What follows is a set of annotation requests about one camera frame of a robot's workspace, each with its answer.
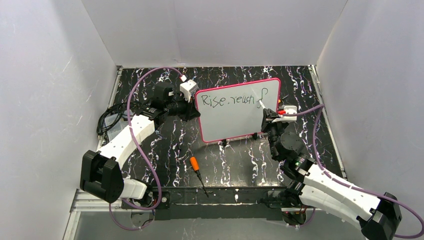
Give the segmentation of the pink framed whiteboard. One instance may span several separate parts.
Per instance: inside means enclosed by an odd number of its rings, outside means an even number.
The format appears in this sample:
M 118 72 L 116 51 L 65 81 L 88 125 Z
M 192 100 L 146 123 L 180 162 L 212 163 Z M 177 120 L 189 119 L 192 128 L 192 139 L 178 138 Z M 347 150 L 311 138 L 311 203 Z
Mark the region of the pink framed whiteboard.
M 279 78 L 270 78 L 198 91 L 194 99 L 201 113 L 202 141 L 211 143 L 259 133 L 263 109 L 258 108 L 258 101 L 276 111 L 281 84 Z

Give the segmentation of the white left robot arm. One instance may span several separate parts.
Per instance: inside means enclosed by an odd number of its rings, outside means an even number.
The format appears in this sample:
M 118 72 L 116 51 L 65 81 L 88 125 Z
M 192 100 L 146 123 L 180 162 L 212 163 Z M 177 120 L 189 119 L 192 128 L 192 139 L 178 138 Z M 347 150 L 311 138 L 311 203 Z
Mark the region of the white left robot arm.
M 153 96 L 133 111 L 130 126 L 98 151 L 88 150 L 83 155 L 80 188 L 108 203 L 118 199 L 142 199 L 148 185 L 140 180 L 123 178 L 122 167 L 136 147 L 167 117 L 177 116 L 189 121 L 201 115 L 194 102 L 197 91 L 199 87 L 193 80 L 181 83 L 179 90 L 171 83 L 158 83 Z

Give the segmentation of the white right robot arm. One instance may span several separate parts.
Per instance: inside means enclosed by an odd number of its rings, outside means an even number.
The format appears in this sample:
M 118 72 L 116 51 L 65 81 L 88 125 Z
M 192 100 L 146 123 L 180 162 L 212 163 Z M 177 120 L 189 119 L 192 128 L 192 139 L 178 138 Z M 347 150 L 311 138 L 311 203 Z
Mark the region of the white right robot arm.
M 342 177 L 321 169 L 302 139 L 287 131 L 288 122 L 265 108 L 261 130 L 268 135 L 271 158 L 292 182 L 289 190 L 302 205 L 319 208 L 359 229 L 368 240 L 391 240 L 402 220 L 397 198 L 373 195 Z

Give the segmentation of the white black whiteboard marker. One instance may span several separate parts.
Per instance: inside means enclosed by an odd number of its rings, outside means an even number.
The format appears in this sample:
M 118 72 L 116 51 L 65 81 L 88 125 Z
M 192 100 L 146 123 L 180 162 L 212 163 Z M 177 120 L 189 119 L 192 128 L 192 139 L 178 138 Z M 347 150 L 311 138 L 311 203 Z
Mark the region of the white black whiteboard marker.
M 258 101 L 258 104 L 258 108 L 266 109 L 264 103 L 261 100 Z

